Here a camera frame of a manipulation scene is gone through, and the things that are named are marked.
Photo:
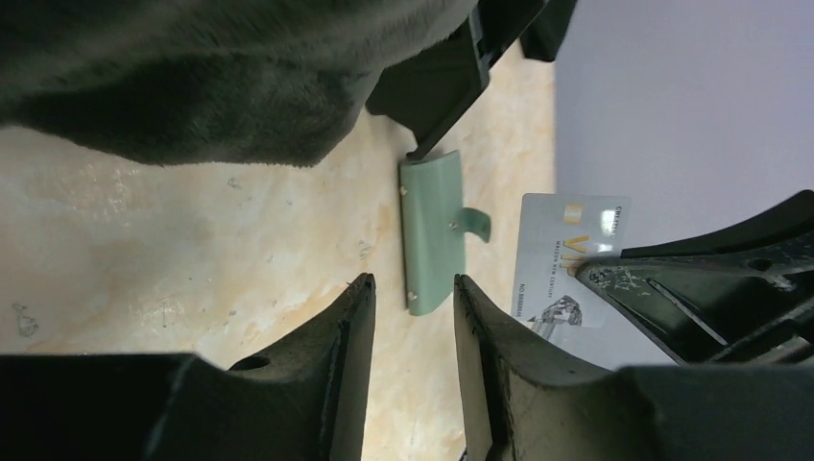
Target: green plastic holder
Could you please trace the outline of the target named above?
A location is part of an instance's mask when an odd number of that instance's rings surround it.
[[[407,307],[412,315],[438,308],[467,269],[466,232],[484,242],[491,218],[464,207],[464,174],[458,151],[408,161],[398,167]]]

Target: credit card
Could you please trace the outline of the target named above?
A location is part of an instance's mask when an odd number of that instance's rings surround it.
[[[601,327],[612,307],[574,276],[586,261],[621,255],[630,209],[627,197],[524,195],[512,315],[543,337],[556,325]]]

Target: marble surface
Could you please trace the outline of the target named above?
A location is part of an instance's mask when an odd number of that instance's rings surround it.
[[[554,187],[553,68],[513,47],[441,143],[492,242],[467,271],[511,302],[520,199]],[[360,272],[378,285],[364,459],[457,459],[450,300],[405,310],[397,163],[406,130],[363,114],[325,162],[145,167],[0,131],[0,351],[196,351],[218,366],[304,323]]]

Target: black plastic part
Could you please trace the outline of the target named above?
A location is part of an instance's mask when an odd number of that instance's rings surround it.
[[[577,278],[681,363],[814,357],[814,192],[708,235],[585,264]]]
[[[520,35],[523,56],[553,62],[568,32],[577,0],[549,0],[532,25]]]
[[[360,459],[373,277],[222,371],[193,354],[0,357],[3,459]]]
[[[368,111],[412,131],[418,147],[408,158],[424,158],[480,97],[489,70],[548,2],[481,0],[446,41],[385,69]]]
[[[615,373],[534,334],[455,280],[467,461],[807,460],[807,367],[641,367]]]

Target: dark gray fabric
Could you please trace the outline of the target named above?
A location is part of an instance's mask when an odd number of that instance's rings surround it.
[[[148,164],[318,163],[474,0],[4,0],[0,123]]]

